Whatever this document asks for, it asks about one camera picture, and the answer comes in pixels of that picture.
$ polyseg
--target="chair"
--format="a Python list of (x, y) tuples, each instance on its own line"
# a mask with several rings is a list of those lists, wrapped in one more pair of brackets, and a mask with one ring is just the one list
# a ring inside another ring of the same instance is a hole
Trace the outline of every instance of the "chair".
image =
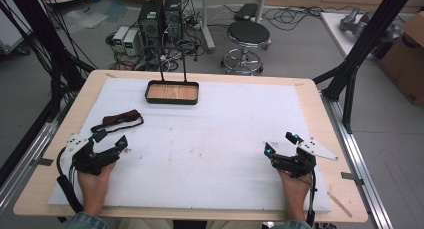
[(259, 56), (248, 48), (264, 47), (266, 49), (269, 40), (269, 31), (259, 23), (251, 21), (233, 22), (227, 31), (228, 38), (241, 49), (232, 49), (222, 58), (221, 67), (227, 68), (227, 74), (231, 71), (253, 75), (253, 72), (261, 73), (263, 64)]

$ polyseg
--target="black stool seat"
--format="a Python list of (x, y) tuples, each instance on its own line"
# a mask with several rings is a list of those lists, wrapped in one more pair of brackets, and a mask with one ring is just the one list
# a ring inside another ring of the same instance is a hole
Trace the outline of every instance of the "black stool seat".
[(269, 39), (269, 31), (259, 23), (251, 21), (238, 21), (231, 23), (228, 35), (238, 42), (249, 44), (262, 44)]

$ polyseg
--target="desk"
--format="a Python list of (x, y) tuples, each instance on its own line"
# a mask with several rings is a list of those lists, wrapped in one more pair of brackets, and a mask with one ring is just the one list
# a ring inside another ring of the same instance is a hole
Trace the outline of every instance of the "desk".
[[(159, 73), (106, 71), (97, 70), (91, 73), (81, 93), (75, 100), (67, 117), (44, 154), (46, 159), (56, 159), (59, 150), (65, 146), (71, 133), (79, 132), (92, 105), (102, 90), (103, 83), (110, 77), (159, 79)], [(168, 80), (182, 80), (183, 74), (169, 73)], [(330, 222), (364, 222), (367, 214), (362, 199), (350, 180), (341, 178), (340, 172), (349, 172), (334, 129), (327, 116), (317, 88), (309, 79), (243, 77), (229, 75), (188, 74), (189, 81), (196, 82), (237, 82), (256, 84), (279, 84), (293, 86), (297, 92), (309, 134), (327, 148), (339, 155), (340, 161), (330, 162), (317, 158), (321, 171), (326, 178), (326, 187), (332, 204), (332, 211), (317, 214), (316, 221)], [(54, 166), (38, 166), (26, 188), (18, 199), (14, 211), (18, 215), (69, 216), (73, 211), (69, 206), (52, 206), (47, 201), (55, 186), (58, 173)], [(194, 209), (155, 209), (107, 207), (101, 213), (105, 217), (144, 217), (202, 220), (259, 220), (281, 221), (285, 219), (283, 212), (254, 210), (194, 210)]]

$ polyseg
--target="black metal pole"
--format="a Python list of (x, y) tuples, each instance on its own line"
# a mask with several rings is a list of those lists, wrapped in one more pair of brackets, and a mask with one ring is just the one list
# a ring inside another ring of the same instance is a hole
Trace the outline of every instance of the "black metal pole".
[(318, 84), (333, 77), (330, 85), (322, 91), (324, 97), (333, 101), (337, 101), (340, 93), (347, 87), (343, 108), (343, 125), (349, 133), (352, 133), (350, 122), (356, 74), (368, 54), (379, 42), (381, 35), (387, 30), (407, 1), (383, 0), (346, 59), (338, 67), (313, 79)]

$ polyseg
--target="gray floor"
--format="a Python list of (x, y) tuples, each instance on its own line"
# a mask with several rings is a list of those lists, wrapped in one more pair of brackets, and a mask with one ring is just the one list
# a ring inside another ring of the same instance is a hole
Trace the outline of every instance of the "gray floor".
[[(209, 0), (210, 5), (231, 4), (256, 0)], [(115, 0), (91, 3), (81, 0), (62, 7), (63, 12), (90, 7), (89, 12), (106, 14)], [(225, 7), (214, 6), (209, 19)], [(135, 22), (138, 10), (130, 9), (116, 21), (105, 21), (95, 29), (72, 34), (73, 39), (99, 67), (113, 63), (113, 54), (104, 39), (119, 25)], [(220, 13), (217, 19), (232, 18)], [(216, 20), (211, 24), (228, 24)], [(257, 50), (264, 61), (264, 72), (258, 76), (314, 78), (340, 64), (343, 60), (324, 23), (305, 18), (294, 30), (281, 31), (264, 20), (271, 32), (272, 45)], [(225, 39), (226, 29), (210, 27), (216, 50), (200, 56), (198, 62), (188, 60), (188, 72), (224, 74), (221, 56), (234, 45)], [(21, 140), (49, 100), (50, 79), (33, 55), (9, 55), (0, 61), (0, 164)], [(328, 82), (318, 85), (325, 88)], [(355, 90), (352, 129), (367, 163), (374, 183), (394, 228), (420, 228), (424, 224), (424, 182), (419, 179), (424, 159), (424, 107), (411, 105), (378, 68), (376, 61), (367, 60), (361, 66)], [(23, 217), (13, 214), (15, 198), (0, 215), (1, 228), (55, 228), (55, 218)], [(365, 224), (338, 223), (338, 228), (373, 228), (372, 220)]]

